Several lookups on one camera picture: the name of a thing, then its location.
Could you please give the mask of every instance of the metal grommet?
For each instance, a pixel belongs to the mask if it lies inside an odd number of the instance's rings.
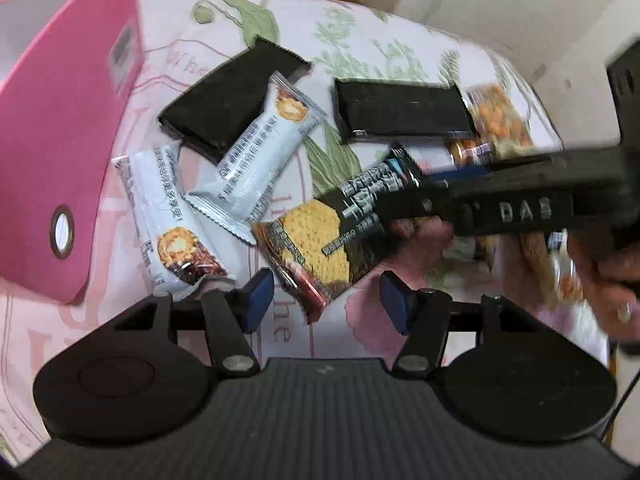
[[[49,243],[51,250],[60,259],[71,254],[74,246],[74,217],[66,205],[60,205],[53,212],[49,226]]]
[[[246,355],[231,355],[222,361],[229,372],[248,372],[254,366],[254,360]]]
[[[398,366],[407,373],[423,375],[429,369],[429,360],[421,355],[404,355],[398,359]]]

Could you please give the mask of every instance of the screw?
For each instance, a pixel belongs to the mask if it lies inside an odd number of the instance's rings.
[[[398,366],[407,373],[424,375],[429,369],[429,360],[421,355],[404,355],[398,359]]]
[[[222,361],[229,372],[247,372],[254,366],[254,360],[246,355],[231,355]]]

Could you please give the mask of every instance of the cracker package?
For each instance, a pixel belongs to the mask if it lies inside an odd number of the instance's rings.
[[[303,203],[273,222],[253,225],[258,246],[308,322],[357,282],[404,239],[384,231],[375,213],[378,195],[420,186],[422,172],[393,143],[387,156],[337,189]]]

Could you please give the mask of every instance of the human hand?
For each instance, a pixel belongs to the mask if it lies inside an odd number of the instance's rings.
[[[640,303],[620,282],[640,282],[640,242],[595,262],[589,242],[569,233],[568,251],[601,329],[618,341],[640,340]]]

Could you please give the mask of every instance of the cable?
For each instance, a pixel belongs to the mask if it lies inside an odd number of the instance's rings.
[[[638,370],[638,372],[636,373],[634,378],[631,379],[631,382],[629,383],[629,386],[626,387],[625,393],[622,394],[622,397],[620,397],[620,402],[616,405],[615,409],[611,413],[611,416],[609,417],[609,420],[607,421],[607,425],[604,427],[604,430],[602,431],[602,435],[600,436],[600,440],[604,440],[604,438],[607,436],[607,431],[609,431],[609,428],[612,427],[614,421],[616,420],[616,417],[618,416],[618,413],[622,409],[622,406],[624,405],[626,400],[631,395],[631,392],[633,391],[633,389],[636,386],[636,384],[638,384],[639,380],[640,380],[640,370]]]

